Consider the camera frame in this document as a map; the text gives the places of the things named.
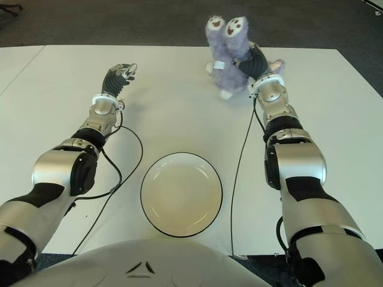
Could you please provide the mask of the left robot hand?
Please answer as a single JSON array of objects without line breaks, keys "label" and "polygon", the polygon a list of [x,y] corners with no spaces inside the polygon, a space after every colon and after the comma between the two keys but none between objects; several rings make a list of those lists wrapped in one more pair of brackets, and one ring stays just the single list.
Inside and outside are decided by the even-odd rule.
[{"label": "left robot hand", "polygon": [[104,77],[101,93],[118,97],[123,87],[129,85],[135,79],[137,68],[136,63],[114,65]]}]

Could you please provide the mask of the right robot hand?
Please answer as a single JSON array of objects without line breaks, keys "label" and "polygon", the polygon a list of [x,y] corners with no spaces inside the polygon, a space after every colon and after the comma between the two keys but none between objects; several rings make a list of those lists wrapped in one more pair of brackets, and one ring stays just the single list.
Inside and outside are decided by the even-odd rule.
[{"label": "right robot hand", "polygon": [[234,63],[246,76],[256,80],[269,71],[268,61],[259,46],[254,42],[250,42],[248,52],[250,54],[248,59],[234,58]]}]

